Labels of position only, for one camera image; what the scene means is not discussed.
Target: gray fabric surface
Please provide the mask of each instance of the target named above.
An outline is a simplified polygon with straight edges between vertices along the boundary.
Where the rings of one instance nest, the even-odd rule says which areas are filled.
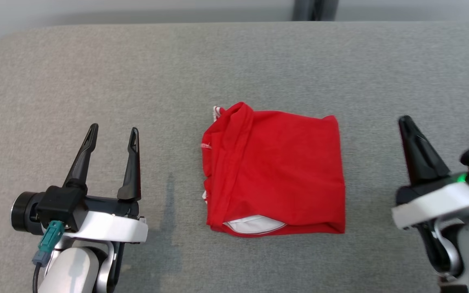
[[[205,225],[201,150],[214,105],[336,115],[344,235],[242,239]],[[22,191],[63,182],[100,126],[89,191],[114,197],[140,132],[147,243],[127,245],[117,292],[435,292],[413,230],[397,118],[412,115],[454,171],[469,148],[469,24],[65,26],[0,40],[0,292],[29,292],[38,236],[15,232]]]

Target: red fabric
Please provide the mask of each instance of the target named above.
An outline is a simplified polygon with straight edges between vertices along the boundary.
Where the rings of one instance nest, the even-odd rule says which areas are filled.
[[[240,237],[344,233],[345,185],[338,123],[253,111],[240,102],[202,139],[207,224]],[[264,235],[239,234],[223,223],[252,215],[284,222]]]

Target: red and white cloth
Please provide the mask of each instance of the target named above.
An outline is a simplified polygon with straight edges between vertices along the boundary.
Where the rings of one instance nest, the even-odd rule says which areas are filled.
[[[202,139],[212,230],[240,237],[344,233],[338,123],[240,102],[214,108]]]

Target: green led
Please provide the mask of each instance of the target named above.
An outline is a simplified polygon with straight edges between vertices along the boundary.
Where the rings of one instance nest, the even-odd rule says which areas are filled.
[[[466,175],[467,175],[467,173],[461,174],[461,175],[457,178],[457,182],[466,182]]]

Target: teal connector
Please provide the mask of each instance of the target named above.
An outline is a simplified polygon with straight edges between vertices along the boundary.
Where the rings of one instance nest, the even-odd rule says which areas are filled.
[[[65,224],[63,224],[62,221],[50,222],[43,238],[41,238],[41,241],[37,245],[39,250],[35,253],[34,258],[32,259],[34,265],[39,263],[42,267],[46,267],[50,261],[50,256],[54,251],[54,247],[57,245],[64,232]]]

